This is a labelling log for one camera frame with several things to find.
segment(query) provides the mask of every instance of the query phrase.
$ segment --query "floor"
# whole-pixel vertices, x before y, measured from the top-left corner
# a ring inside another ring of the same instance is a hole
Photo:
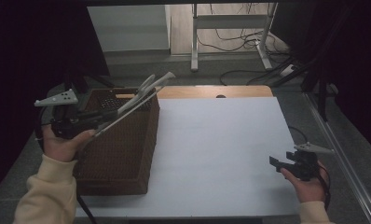
[[[193,5],[171,5],[171,54],[182,55],[191,53]],[[268,3],[239,4],[199,4],[198,15],[266,15]],[[254,41],[261,34],[261,29],[209,29],[198,30],[199,53],[218,52],[250,52],[256,51]],[[270,50],[286,50],[288,47],[276,36],[270,34],[267,39]]]

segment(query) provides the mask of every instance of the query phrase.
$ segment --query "wooden edge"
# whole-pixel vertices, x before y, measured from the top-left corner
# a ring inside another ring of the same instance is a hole
[[[268,86],[167,86],[158,93],[159,99],[185,98],[273,97]]]

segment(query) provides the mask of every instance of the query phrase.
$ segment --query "sleeve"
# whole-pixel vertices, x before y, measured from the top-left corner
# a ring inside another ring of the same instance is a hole
[[[43,155],[37,175],[27,180],[14,223],[72,223],[76,214],[76,161],[55,161]]]
[[[330,222],[323,202],[309,202],[300,205],[301,224],[334,224]]]

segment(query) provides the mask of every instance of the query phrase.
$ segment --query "white tabletop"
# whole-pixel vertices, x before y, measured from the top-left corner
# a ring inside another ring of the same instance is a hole
[[[294,215],[291,184],[268,162],[294,151],[275,97],[161,99],[145,195],[83,197],[96,217]],[[77,207],[76,215],[86,214]]]

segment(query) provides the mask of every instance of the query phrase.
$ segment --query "right hand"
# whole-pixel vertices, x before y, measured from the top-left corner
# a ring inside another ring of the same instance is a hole
[[[320,168],[320,175],[325,180],[325,182],[327,182],[328,174],[324,169]],[[291,184],[293,184],[296,196],[301,203],[325,201],[324,189],[317,178],[312,178],[308,182],[301,181],[284,168],[281,168],[281,173],[286,179],[291,182]]]

